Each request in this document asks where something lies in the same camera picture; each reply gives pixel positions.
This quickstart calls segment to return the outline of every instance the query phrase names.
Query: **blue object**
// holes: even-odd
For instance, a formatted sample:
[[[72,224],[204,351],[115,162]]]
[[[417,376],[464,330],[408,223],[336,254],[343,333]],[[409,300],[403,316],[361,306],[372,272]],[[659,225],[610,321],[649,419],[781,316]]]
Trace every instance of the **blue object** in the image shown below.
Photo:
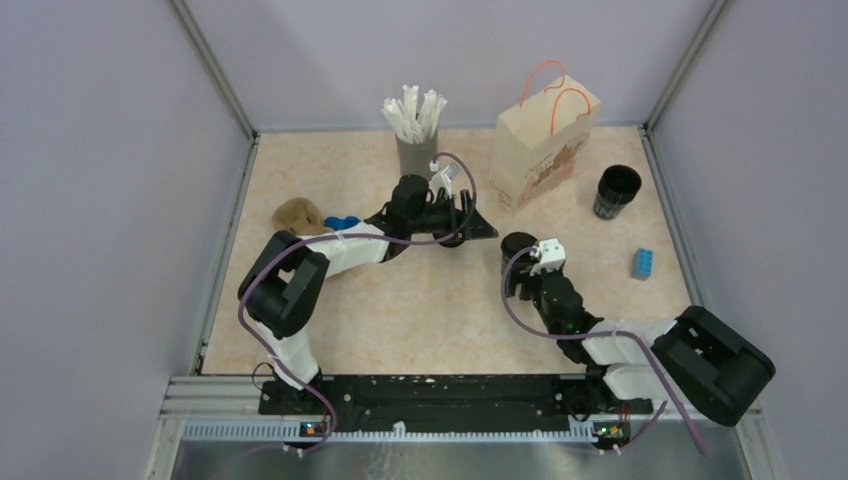
[[[637,280],[647,280],[654,270],[654,252],[647,248],[640,248],[633,254],[633,266],[630,268],[630,276]]]
[[[348,216],[345,218],[339,217],[327,217],[324,219],[324,226],[327,228],[332,228],[333,230],[345,230],[350,227],[356,226],[359,223],[359,219],[354,216]]]

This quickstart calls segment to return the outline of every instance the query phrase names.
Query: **black cup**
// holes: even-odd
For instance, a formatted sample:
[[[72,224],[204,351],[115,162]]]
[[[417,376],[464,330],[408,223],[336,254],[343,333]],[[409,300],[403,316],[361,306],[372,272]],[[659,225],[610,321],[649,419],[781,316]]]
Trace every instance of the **black cup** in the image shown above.
[[[617,217],[642,188],[642,177],[626,165],[613,165],[601,175],[592,211],[604,220]]]

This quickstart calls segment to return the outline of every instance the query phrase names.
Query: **brown object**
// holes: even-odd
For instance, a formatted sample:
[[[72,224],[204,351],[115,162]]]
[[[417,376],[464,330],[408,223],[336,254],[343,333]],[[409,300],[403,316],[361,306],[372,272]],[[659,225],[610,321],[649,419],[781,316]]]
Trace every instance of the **brown object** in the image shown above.
[[[303,197],[292,198],[277,207],[271,215],[271,224],[277,231],[286,230],[295,235],[320,235],[333,231],[324,226],[321,210]]]

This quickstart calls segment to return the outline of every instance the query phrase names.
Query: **marble tabletop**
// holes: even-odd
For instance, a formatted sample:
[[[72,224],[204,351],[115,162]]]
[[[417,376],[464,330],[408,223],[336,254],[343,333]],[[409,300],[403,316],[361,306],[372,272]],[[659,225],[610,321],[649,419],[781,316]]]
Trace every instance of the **marble tabletop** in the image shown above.
[[[518,214],[486,187],[493,130],[443,130],[440,149],[465,160],[479,185],[478,210],[501,234],[521,230],[558,238],[564,272],[596,316],[657,321],[680,314],[689,296],[636,127],[596,127],[577,154],[574,175]],[[591,206],[613,164],[635,168],[642,189],[621,215],[601,220]],[[325,216],[368,217],[398,178],[390,131],[262,135],[209,341],[204,374],[249,374],[267,354],[236,318],[236,289],[273,235],[271,214],[303,196]],[[467,188],[464,177],[456,182]],[[654,251],[646,281],[630,277],[633,253]],[[456,249],[414,247],[391,262],[329,278],[307,325],[328,374],[568,373],[582,371],[551,340],[519,329],[501,305],[500,239]],[[543,329],[529,305],[516,312]]]

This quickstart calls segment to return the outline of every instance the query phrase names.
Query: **paper bag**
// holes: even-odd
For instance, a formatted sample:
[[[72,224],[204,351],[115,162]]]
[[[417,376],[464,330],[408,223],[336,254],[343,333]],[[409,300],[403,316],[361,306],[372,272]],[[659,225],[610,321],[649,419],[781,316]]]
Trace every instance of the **paper bag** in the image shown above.
[[[547,65],[559,65],[562,75],[525,99],[533,77]],[[597,97],[565,74],[560,62],[536,67],[518,105],[498,115],[488,184],[500,203],[518,211],[570,177],[574,156],[589,140],[600,106]]]

